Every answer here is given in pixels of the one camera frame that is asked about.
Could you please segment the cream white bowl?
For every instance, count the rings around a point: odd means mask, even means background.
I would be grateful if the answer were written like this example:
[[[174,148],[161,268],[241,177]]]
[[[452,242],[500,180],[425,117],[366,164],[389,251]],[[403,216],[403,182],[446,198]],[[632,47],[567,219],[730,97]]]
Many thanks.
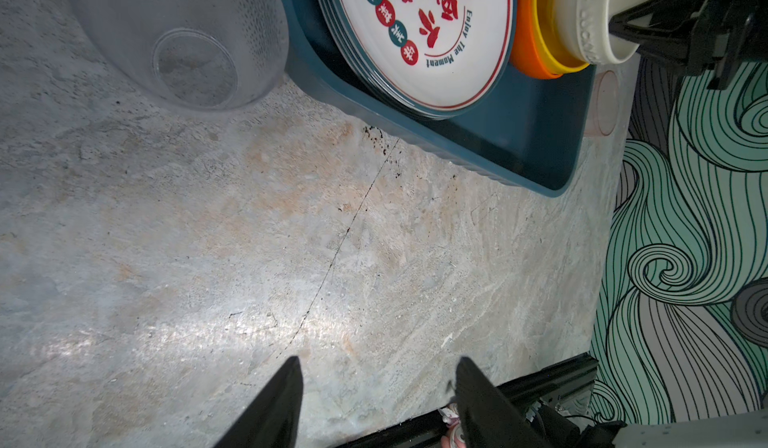
[[[612,35],[611,18],[649,0],[553,0],[559,41],[567,52],[592,65],[618,65],[630,59],[636,43]]]

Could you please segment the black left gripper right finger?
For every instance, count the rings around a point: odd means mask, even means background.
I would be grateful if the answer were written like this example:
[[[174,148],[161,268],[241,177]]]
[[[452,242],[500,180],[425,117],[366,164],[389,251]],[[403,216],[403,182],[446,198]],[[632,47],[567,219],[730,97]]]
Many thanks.
[[[469,357],[456,367],[455,391],[467,447],[550,447]]]

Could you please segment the orange bowl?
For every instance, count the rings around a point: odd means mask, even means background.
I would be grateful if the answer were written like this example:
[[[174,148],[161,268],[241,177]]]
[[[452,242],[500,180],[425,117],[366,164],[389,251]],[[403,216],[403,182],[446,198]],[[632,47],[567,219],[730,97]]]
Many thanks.
[[[560,74],[556,74],[545,63],[542,42],[536,0],[517,0],[516,31],[510,63],[530,78],[539,80],[559,78]]]

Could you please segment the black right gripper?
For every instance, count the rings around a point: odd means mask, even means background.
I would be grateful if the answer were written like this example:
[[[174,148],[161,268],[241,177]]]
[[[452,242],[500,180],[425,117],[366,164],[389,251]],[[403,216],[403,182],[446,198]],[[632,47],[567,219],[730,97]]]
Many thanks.
[[[767,0],[648,0],[608,28],[672,68],[710,70],[710,90],[726,89],[742,63],[767,61]]]

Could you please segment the dark teal plastic bin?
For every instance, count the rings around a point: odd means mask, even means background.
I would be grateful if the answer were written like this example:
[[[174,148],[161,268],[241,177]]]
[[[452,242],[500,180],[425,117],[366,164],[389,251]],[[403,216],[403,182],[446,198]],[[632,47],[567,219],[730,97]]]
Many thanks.
[[[558,197],[576,171],[595,68],[537,80],[509,67],[467,113],[413,117],[365,87],[343,60],[317,0],[282,0],[290,31],[286,72],[307,95],[509,186]]]

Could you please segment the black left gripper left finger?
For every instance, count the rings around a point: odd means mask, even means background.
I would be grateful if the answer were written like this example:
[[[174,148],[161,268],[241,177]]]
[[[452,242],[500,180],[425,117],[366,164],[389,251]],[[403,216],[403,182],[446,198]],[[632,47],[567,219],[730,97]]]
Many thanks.
[[[300,360],[291,356],[215,447],[295,447],[302,397]]]

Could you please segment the pink white small figurine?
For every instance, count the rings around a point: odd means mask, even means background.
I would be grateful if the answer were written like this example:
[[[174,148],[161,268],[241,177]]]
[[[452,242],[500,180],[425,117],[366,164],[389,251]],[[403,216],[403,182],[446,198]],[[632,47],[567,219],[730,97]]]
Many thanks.
[[[458,405],[450,403],[438,410],[443,423],[447,427],[446,433],[440,439],[441,448],[466,448],[464,432],[461,426]]]

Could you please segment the yellow bowl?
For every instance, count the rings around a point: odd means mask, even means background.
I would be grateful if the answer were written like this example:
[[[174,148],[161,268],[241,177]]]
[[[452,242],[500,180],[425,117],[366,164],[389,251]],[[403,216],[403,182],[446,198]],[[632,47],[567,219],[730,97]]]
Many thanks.
[[[536,47],[547,71],[555,77],[577,73],[588,64],[572,55],[557,32],[554,0],[533,0]]]

